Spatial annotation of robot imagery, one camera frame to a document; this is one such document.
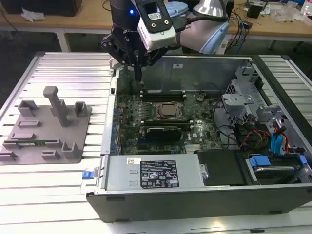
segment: blue tab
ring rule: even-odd
[[[256,166],[270,166],[271,163],[269,161],[269,157],[265,155],[259,155],[259,156],[252,156],[249,159],[249,162],[252,167]]]
[[[271,137],[271,150],[273,153],[277,154],[278,156],[283,156],[281,154],[281,147],[283,143],[283,137],[282,135],[273,135]]]
[[[83,172],[82,179],[94,179],[94,172]]]
[[[300,158],[300,161],[302,164],[308,163],[308,161],[307,161],[306,157],[304,157],[304,155],[300,155],[299,158]]]

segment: computer case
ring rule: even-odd
[[[9,14],[20,14],[22,8],[45,15],[75,16],[82,0],[0,0]]]

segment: white sticker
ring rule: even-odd
[[[173,69],[182,69],[183,68],[183,63],[175,63],[173,65]]]
[[[158,19],[161,19],[161,14],[159,12],[151,13],[151,14],[148,14],[148,17],[151,20],[158,20]]]
[[[141,158],[140,157],[128,157],[127,164],[140,164]]]

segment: wooden table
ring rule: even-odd
[[[254,40],[270,40],[270,49],[276,41],[312,41],[312,27],[304,22],[294,20],[293,22],[275,22],[271,15],[260,14],[257,19],[247,17],[247,12],[244,11],[245,0],[235,0],[235,11],[241,16],[243,21],[252,23],[247,39]],[[226,44],[237,33],[237,23],[231,19],[228,35],[225,37],[218,54],[224,54]]]
[[[66,33],[108,34],[112,28],[111,13],[102,8],[104,0],[83,0],[75,17],[46,16],[46,20],[29,22],[20,15],[6,15],[9,21],[20,31],[56,33],[63,52],[70,47]],[[235,9],[245,0],[236,0]],[[257,19],[248,18],[246,12],[237,9],[243,20],[253,24],[248,39],[312,41],[312,27],[294,20],[293,22],[276,23],[271,16],[260,15]],[[236,34],[237,25],[230,20],[227,41]],[[4,17],[0,16],[0,30],[13,31]]]
[[[21,15],[6,14],[19,30],[56,33],[63,52],[70,52],[66,33],[108,34],[112,28],[111,12],[102,8],[104,0],[82,0],[82,6],[74,17],[45,16],[42,21],[29,22]],[[14,31],[0,14],[0,31]]]

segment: barcode sticker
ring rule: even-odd
[[[141,158],[140,157],[128,157],[127,158],[127,164],[140,164]]]

